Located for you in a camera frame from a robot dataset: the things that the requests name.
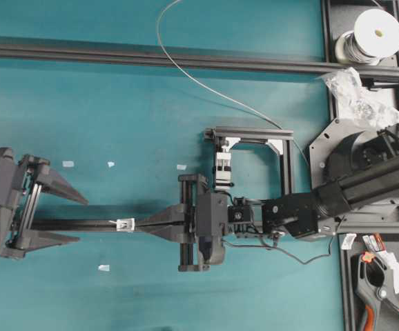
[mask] wire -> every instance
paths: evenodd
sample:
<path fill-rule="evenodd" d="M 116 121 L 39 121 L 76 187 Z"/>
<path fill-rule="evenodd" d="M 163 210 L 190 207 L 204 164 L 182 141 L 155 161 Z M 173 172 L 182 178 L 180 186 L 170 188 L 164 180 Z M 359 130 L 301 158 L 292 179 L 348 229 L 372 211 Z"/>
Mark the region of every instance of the wire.
<path fill-rule="evenodd" d="M 228 196 L 230 198 L 230 201 L 231 201 L 232 205 L 235 205 L 235 201 L 233 200 L 232 194 L 230 194 L 227 191 L 220 191 L 220 193 L 221 194 L 225 194 L 226 196 Z"/>
<path fill-rule="evenodd" d="M 341 219 L 341 221 L 339 222 L 338 226 L 336 227 L 336 233 L 339 232 L 339 229 L 340 229 L 340 227 L 342 226 L 342 224 L 344 223 L 344 221 L 345 221 L 345 217 L 343 217 L 343 218 Z M 285 254 L 286 256 L 291 257 L 292 259 L 294 259 L 295 261 L 299 262 L 300 264 L 302 264 L 302 265 L 307 265 L 307 264 L 310 264 L 310 263 L 312 263 L 312 262 L 314 262 L 314 261 L 316 261 L 316 260 L 318 260 L 318 259 L 321 259 L 321 258 L 323 258 L 323 257 L 330 257 L 330 256 L 331 256 L 331 246 L 332 246 L 332 244 L 333 244 L 334 238 L 335 238 L 335 237 L 333 236 L 333 237 L 331 237 L 331 239 L 330 239 L 329 248 L 328 248 L 328 253 L 326 253 L 326 254 L 321 254 L 321 255 L 318 255 L 318 256 L 316 256 L 316 257 L 312 257 L 311 259 L 309 259 L 309 260 L 307 260 L 307 261 L 301 260 L 299 257 L 297 257 L 297 256 L 294 255 L 294 254 L 291 254 L 290 252 L 286 251 L 284 248 L 279 248 L 279 247 L 277 247 L 277 246 L 270 246 L 270 245 L 268 245 L 268 244 L 265 242 L 265 240 L 264 240 L 264 238 L 262 237 L 262 235 L 258 236 L 258 239 L 260 240 L 261 245 L 235 245 L 234 243 L 230 243 L 230 242 L 228 242 L 227 240 L 224 240 L 224 239 L 222 239 L 222 241 L 224 242 L 225 245 L 230 246 L 230 247 L 233 247 L 233 248 L 262 248 L 262 249 L 265 249 L 265 250 L 277 250 L 278 252 L 281 252 L 281 253 Z"/>
<path fill-rule="evenodd" d="M 376 0 L 371 1 L 374 2 L 380 9 L 384 10 L 384 8 Z"/>
<path fill-rule="evenodd" d="M 187 71 L 185 71 L 183 68 L 181 68 L 178 63 L 175 62 L 175 60 L 172 58 L 172 56 L 167 52 L 166 47 L 164 47 L 162 38 L 161 38 L 161 33 L 159 31 L 159 27 L 161 26 L 161 20 L 164 16 L 164 14 L 166 14 L 166 12 L 172 8 L 174 5 L 180 3 L 182 0 L 174 0 L 173 2 L 171 2 L 170 4 L 168 4 L 158 15 L 157 18 L 157 22 L 156 22 L 156 31 L 157 31 L 157 38 L 158 38 L 158 44 L 161 47 L 161 49 L 163 50 L 164 54 L 167 56 L 167 58 L 173 63 L 173 65 L 175 67 L 177 67 L 179 69 L 179 71 L 181 71 L 183 74 L 185 74 L 190 80 L 194 81 L 196 84 L 198 84 L 199 86 L 205 88 L 206 90 L 215 93 L 216 95 L 220 96 L 221 98 L 224 98 L 226 100 L 232 101 L 233 103 L 236 103 L 237 105 L 246 108 L 248 110 L 250 110 L 253 114 L 257 115 L 258 117 L 262 118 L 263 120 L 269 122 L 270 124 L 272 124 L 273 126 L 275 126 L 278 129 L 283 130 L 283 127 L 281 125 L 279 125 L 277 122 L 275 122 L 274 120 L 272 120 L 270 117 L 268 117 L 267 115 L 265 115 L 264 113 L 256 110 L 255 108 L 252 108 L 251 106 L 246 105 L 245 103 L 242 103 L 241 101 L 238 101 L 236 99 L 230 98 L 228 95 L 225 95 L 221 92 L 218 92 L 217 90 L 207 86 L 206 84 L 202 83 L 201 81 L 199 81 L 198 79 L 196 79 L 194 76 L 192 76 L 191 74 L 189 74 Z M 298 143 L 293 140 L 293 144 L 296 146 L 296 148 L 299 150 L 300 154 L 302 155 L 306 165 L 308 168 L 310 168 L 310 164 L 307 160 L 307 157 L 305 156 L 304 151 L 302 150 L 302 148 L 298 145 Z"/>

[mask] white spool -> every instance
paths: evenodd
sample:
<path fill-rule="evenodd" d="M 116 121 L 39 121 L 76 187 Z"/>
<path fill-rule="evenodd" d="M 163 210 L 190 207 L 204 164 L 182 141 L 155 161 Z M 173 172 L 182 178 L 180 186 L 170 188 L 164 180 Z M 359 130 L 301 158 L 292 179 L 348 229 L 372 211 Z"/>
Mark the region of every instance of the white spool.
<path fill-rule="evenodd" d="M 345 51 L 345 39 L 354 33 L 357 47 L 364 57 L 372 57 L 373 66 L 380 60 L 391 57 L 399 51 L 399 22 L 388 12 L 370 9 L 359 15 L 354 30 L 344 33 L 336 42 L 335 55 L 340 63 L 361 63 L 354 61 Z"/>

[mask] clear plastic bag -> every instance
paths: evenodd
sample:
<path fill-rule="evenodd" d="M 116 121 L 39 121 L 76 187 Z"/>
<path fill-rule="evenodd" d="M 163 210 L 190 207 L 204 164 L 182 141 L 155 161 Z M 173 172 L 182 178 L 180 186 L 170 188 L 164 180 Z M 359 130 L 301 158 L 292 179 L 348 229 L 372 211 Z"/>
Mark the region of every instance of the clear plastic bag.
<path fill-rule="evenodd" d="M 339 117 L 355 122 L 366 121 L 383 129 L 399 123 L 399 111 L 374 97 L 374 92 L 362 87 L 359 73 L 348 68 L 321 76 L 339 103 Z"/>

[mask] wire spool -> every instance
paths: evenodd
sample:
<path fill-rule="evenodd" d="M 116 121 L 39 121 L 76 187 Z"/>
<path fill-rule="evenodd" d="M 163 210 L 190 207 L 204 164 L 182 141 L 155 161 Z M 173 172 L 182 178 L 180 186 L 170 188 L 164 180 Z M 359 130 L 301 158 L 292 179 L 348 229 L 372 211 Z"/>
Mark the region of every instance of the wire spool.
<path fill-rule="evenodd" d="M 336 42 L 335 55 L 340 63 L 376 66 L 399 51 L 399 22 L 388 12 L 370 9 L 363 12 L 354 30 Z"/>

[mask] screw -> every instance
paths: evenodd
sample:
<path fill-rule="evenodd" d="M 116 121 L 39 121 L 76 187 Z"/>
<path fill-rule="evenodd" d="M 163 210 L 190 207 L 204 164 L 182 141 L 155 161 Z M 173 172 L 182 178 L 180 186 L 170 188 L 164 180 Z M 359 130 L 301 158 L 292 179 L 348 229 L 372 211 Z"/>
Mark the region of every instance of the screw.
<path fill-rule="evenodd" d="M 387 291 L 384 290 L 383 288 L 379 290 L 379 296 L 381 298 L 386 298 L 387 297 Z"/>

